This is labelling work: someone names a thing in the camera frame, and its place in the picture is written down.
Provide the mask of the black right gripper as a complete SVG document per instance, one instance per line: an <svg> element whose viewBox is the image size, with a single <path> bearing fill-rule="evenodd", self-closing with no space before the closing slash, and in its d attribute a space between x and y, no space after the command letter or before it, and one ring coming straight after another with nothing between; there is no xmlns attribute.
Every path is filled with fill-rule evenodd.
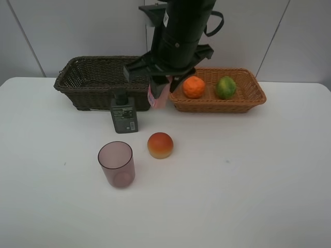
<svg viewBox="0 0 331 248"><path fill-rule="evenodd" d="M124 76L129 82L139 76L149 77L151 94L154 99L159 99L169 84L168 76L173 76L170 93L174 93L180 84L195 75L194 67L202 60L210 59L213 53L208 44L169 44L161 38L152 43L149 52L124 65Z"/></svg>

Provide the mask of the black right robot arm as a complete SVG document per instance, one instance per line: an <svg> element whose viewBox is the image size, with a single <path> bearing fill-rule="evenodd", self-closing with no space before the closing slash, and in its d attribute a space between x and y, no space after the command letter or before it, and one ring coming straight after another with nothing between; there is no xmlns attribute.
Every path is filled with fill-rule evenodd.
<svg viewBox="0 0 331 248"><path fill-rule="evenodd" d="M213 55L213 49L199 41L214 5L215 1L161 1L140 6L154 27L152 45L147 53L124 66L125 78L131 82L147 75L151 94L158 99L172 76L170 91L174 91L195 73L197 64Z"/></svg>

